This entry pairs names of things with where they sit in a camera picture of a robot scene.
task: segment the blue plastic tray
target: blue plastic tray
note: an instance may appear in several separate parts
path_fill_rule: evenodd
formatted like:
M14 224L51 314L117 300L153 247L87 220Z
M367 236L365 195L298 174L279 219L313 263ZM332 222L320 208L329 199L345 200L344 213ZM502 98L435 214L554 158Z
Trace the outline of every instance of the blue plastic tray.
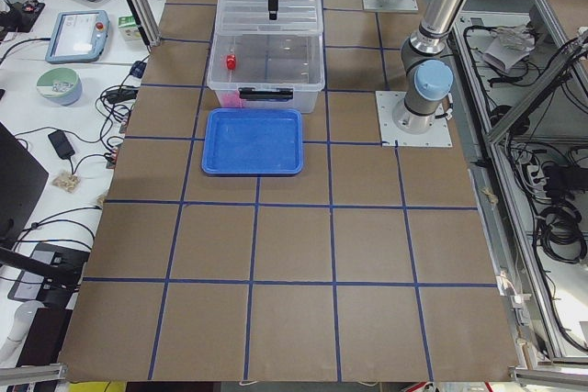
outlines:
M207 174L297 174L304 165L298 110L215 109L202 154Z

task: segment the black handle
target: black handle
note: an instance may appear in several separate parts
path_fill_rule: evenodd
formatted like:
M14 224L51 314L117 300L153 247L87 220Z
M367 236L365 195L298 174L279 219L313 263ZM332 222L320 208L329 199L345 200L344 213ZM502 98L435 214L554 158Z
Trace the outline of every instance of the black handle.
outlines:
M292 89L278 89L276 91L255 91L253 87L240 87L239 97L247 101L275 101L286 102L294 98Z

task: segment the metal bracket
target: metal bracket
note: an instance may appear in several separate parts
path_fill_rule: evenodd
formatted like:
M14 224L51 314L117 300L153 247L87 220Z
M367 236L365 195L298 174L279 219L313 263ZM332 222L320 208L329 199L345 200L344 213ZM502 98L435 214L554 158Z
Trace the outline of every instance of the metal bracket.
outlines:
M453 147L451 135L445 118L436 119L433 126L422 135L413 135L401 130L392 118L392 110L396 104L404 99L403 91L377 91L379 133L383 146L394 147L398 143L401 147ZM437 114L445 113L439 106Z
M366 11L379 13L418 13L416 0L397 0L396 2L381 3L379 0L363 0Z
M63 380L66 374L67 366L63 363L49 364L47 366L23 366L0 369L0 386Z

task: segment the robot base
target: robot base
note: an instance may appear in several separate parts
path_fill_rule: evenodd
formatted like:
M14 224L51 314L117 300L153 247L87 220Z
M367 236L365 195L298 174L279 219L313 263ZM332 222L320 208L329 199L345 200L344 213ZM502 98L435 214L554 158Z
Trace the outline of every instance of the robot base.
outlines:
M378 106L379 133L383 146L394 147L453 147L451 135L444 118L436 119L433 126L422 135L413 135L396 126L392 111L396 104L406 95L402 91L377 91L376 104ZM444 112L439 106L439 114Z
M388 3L381 3L379 0L363 0L366 11L376 11L380 13L418 13L419 7L416 0L396 0Z

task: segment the white box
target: white box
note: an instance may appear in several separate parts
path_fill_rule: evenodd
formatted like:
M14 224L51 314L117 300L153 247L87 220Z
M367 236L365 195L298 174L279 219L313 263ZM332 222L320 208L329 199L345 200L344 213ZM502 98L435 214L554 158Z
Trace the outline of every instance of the white box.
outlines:
M269 20L267 0L218 0L207 85L223 107L312 112L324 88L322 1L279 0Z

